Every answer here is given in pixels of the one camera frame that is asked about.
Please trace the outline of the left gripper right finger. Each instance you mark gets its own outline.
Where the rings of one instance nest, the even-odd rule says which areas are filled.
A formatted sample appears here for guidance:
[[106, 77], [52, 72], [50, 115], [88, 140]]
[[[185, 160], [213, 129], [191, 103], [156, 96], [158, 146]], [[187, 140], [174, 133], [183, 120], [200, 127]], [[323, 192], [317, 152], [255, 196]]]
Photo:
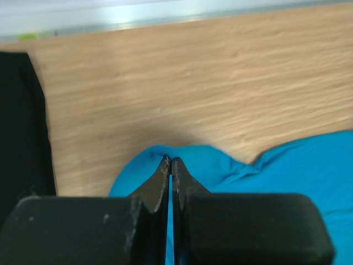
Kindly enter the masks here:
[[175, 264], [332, 264], [314, 203], [292, 193], [211, 193], [172, 161]]

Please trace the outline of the blue t shirt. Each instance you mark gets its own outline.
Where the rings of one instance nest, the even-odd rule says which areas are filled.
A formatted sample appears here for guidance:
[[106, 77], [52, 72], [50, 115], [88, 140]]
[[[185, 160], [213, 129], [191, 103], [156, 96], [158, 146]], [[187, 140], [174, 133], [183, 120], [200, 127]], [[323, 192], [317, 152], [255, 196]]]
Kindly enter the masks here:
[[162, 158], [183, 160], [190, 174], [213, 193], [300, 193], [317, 205], [336, 249], [335, 264], [352, 263], [352, 131], [285, 143], [249, 165], [212, 146], [152, 146], [120, 172], [112, 197], [134, 192]]

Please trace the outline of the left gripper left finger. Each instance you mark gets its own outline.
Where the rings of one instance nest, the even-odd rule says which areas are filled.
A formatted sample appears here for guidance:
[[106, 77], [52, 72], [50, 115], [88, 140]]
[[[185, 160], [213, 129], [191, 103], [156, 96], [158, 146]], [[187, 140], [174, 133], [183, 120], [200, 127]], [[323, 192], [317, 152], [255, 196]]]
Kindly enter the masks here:
[[27, 197], [1, 228], [2, 264], [164, 264], [170, 160], [127, 197]]

